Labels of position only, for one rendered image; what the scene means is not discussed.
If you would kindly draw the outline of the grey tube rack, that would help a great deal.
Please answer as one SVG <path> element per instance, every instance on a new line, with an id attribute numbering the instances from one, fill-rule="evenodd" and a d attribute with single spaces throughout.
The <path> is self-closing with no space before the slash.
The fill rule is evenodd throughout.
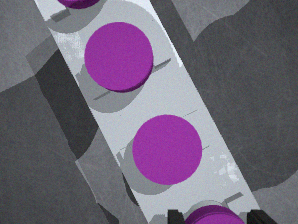
<path id="1" fill-rule="evenodd" d="M 57 0 L 35 0 L 148 224 L 167 224 L 168 209 L 183 217 L 200 201 L 223 203 L 247 224 L 261 210 L 149 0 L 107 0 L 93 13 L 72 11 Z M 138 89 L 117 93 L 89 75 L 84 51 L 101 26 L 126 22 L 147 36 L 153 50 L 150 77 Z M 161 185 L 135 165 L 132 145 L 138 129 L 159 115 L 187 120 L 202 142 L 197 170 L 185 181 Z"/>

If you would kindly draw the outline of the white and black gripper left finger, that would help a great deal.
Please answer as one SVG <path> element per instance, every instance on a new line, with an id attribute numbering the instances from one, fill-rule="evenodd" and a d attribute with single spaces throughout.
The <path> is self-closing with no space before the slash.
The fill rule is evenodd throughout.
<path id="1" fill-rule="evenodd" d="M 167 224 L 185 224 L 182 212 L 178 212 L 178 209 L 168 209 Z"/>

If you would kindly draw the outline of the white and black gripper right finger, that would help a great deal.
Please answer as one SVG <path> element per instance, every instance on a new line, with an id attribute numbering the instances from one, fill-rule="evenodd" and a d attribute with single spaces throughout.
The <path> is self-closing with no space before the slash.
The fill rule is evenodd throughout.
<path id="1" fill-rule="evenodd" d="M 251 210 L 247 213 L 247 224 L 277 224 L 263 210 Z"/>

